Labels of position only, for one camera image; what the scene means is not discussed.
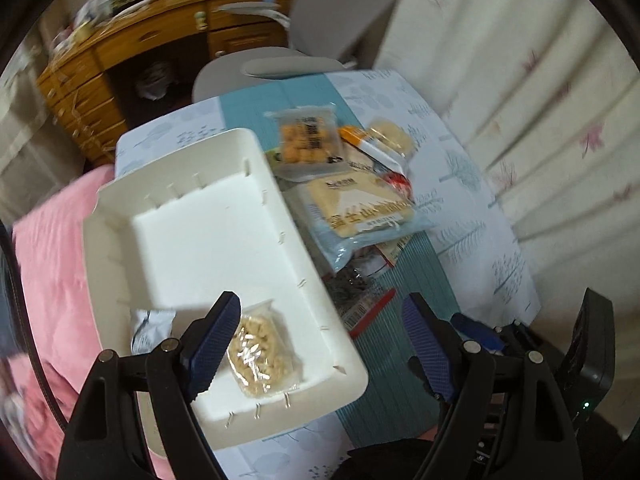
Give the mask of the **Lipo cream biscuit pack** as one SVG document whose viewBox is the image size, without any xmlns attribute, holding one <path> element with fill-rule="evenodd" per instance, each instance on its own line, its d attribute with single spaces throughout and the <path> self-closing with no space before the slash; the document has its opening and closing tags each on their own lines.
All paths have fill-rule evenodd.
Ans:
<svg viewBox="0 0 640 480">
<path fill-rule="evenodd" d="M 390 240 L 381 244 L 371 246 L 371 249 L 377 252 L 389 266 L 396 266 L 400 255 L 412 239 L 411 235 Z"/>
</svg>

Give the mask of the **red candy packet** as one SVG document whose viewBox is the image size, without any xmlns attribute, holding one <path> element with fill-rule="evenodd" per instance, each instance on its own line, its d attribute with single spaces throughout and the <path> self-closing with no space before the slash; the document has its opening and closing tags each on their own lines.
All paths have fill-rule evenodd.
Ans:
<svg viewBox="0 0 640 480">
<path fill-rule="evenodd" d="M 388 185 L 390 185 L 399 195 L 404 196 L 406 200 L 412 200 L 411 183 L 402 174 L 390 171 L 383 174 L 382 179 Z"/>
</svg>

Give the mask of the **clear bag puffed cake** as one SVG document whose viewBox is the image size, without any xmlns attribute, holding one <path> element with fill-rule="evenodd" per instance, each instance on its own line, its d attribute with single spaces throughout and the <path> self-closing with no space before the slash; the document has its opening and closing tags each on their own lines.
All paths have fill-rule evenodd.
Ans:
<svg viewBox="0 0 640 480">
<path fill-rule="evenodd" d="M 367 133 L 386 148 L 406 159 L 411 158 L 416 151 L 412 137 L 390 120 L 381 118 L 372 120 L 367 126 Z"/>
</svg>

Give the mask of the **orange white oat bar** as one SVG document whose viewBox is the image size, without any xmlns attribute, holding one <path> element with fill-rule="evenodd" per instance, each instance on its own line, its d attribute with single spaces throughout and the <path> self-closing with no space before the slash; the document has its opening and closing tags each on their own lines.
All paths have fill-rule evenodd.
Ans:
<svg viewBox="0 0 640 480">
<path fill-rule="evenodd" d="M 338 134 L 345 143 L 368 155 L 388 170 L 396 174 L 407 173 L 407 159 L 376 136 L 372 136 L 368 130 L 356 126 L 343 126 L 338 128 Z"/>
</svg>

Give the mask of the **clear bag orange cubes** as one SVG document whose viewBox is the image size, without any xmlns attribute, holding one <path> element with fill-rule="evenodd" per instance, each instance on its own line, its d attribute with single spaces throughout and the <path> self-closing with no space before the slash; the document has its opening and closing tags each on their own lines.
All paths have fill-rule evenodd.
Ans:
<svg viewBox="0 0 640 480">
<path fill-rule="evenodd" d="M 306 182 L 348 170 L 333 103 L 265 112 L 265 118 L 278 130 L 279 158 L 274 173 L 279 178 Z"/>
</svg>

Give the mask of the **white silver snack packet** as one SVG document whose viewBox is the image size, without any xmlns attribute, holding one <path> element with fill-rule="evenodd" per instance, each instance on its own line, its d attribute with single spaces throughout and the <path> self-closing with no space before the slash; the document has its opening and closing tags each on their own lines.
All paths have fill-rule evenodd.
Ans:
<svg viewBox="0 0 640 480">
<path fill-rule="evenodd" d="M 131 353 L 137 356 L 151 352 L 169 338 L 175 317 L 173 310 L 134 310 L 131 317 Z"/>
</svg>

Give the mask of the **teal and white tablecloth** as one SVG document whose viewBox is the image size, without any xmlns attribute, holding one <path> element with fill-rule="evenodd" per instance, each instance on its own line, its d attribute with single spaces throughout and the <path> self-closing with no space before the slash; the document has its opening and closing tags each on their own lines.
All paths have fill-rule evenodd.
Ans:
<svg viewBox="0 0 640 480">
<path fill-rule="evenodd" d="M 480 170 L 411 84 L 392 70 L 314 75 L 224 93 L 206 92 L 186 107 L 146 122 L 117 143 L 118 174 L 232 128 L 278 143 L 271 114 L 331 105 L 342 125 L 387 119 L 416 144 L 410 181 L 433 229 L 396 240 L 366 257 L 366 268 L 395 298 L 356 341 L 369 371 L 364 395 L 346 408 L 285 434 L 219 453 L 232 479 L 326 479 L 349 448 L 430 430 L 438 407 L 408 371 L 412 348 L 401 300 L 421 294 L 441 316 L 463 312 L 489 325 L 533 321 L 540 303 L 510 224 Z"/>
</svg>

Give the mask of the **white plastic organizer tray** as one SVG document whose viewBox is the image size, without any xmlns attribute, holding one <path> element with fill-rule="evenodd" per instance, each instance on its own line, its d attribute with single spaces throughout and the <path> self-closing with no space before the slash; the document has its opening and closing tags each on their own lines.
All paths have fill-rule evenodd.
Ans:
<svg viewBox="0 0 640 480">
<path fill-rule="evenodd" d="M 84 253 L 100 343 L 122 356 L 137 310 L 174 312 L 175 334 L 223 292 L 277 315 L 302 377 L 289 393 L 253 399 L 221 367 L 192 405 L 215 450 L 303 426 L 367 389 L 253 131 L 219 133 L 105 185 L 84 223 Z"/>
</svg>

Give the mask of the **pink bed blanket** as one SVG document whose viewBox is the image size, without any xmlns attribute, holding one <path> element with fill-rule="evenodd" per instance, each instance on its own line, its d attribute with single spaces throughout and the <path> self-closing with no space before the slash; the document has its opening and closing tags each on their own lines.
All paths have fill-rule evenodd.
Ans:
<svg viewBox="0 0 640 480">
<path fill-rule="evenodd" d="M 102 350 L 88 294 L 82 222 L 114 166 L 88 172 L 12 226 L 15 255 L 32 336 L 48 383 L 70 417 L 92 364 Z M 9 358 L 36 471 L 54 479 L 63 433 L 43 399 L 26 354 Z"/>
</svg>

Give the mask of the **floral cream curtain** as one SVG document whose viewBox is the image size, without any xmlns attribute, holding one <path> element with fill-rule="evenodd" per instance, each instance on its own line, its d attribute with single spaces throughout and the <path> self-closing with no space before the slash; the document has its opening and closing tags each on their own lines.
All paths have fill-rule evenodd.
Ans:
<svg viewBox="0 0 640 480">
<path fill-rule="evenodd" d="M 378 59 L 480 168 L 567 342 L 586 289 L 614 307 L 600 414 L 639 417 L 639 0 L 399 0 Z"/>
</svg>

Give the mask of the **grey office chair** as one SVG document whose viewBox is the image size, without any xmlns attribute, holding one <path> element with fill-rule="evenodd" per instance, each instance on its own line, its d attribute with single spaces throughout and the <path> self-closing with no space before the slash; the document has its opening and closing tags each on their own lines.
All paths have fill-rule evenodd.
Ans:
<svg viewBox="0 0 640 480">
<path fill-rule="evenodd" d="M 201 102 L 300 76 L 344 72 L 357 63 L 350 58 L 368 29 L 396 0 L 296 0 L 290 15 L 274 3 L 226 3 L 217 10 L 229 15 L 266 18 L 288 36 L 285 47 L 256 47 L 229 53 L 205 65 L 195 78 L 192 101 Z"/>
</svg>

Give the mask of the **wooden desk with drawers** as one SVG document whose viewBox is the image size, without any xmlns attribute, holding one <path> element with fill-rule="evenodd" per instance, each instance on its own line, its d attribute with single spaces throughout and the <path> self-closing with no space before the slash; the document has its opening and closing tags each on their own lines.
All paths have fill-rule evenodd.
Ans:
<svg viewBox="0 0 640 480">
<path fill-rule="evenodd" d="M 52 58 L 37 84 L 54 119 L 93 166 L 115 159 L 128 130 L 189 104 L 210 61 L 242 50 L 282 47 L 286 33 L 269 18 L 221 6 L 291 0 L 153 0 L 114 18 L 86 41 Z"/>
</svg>

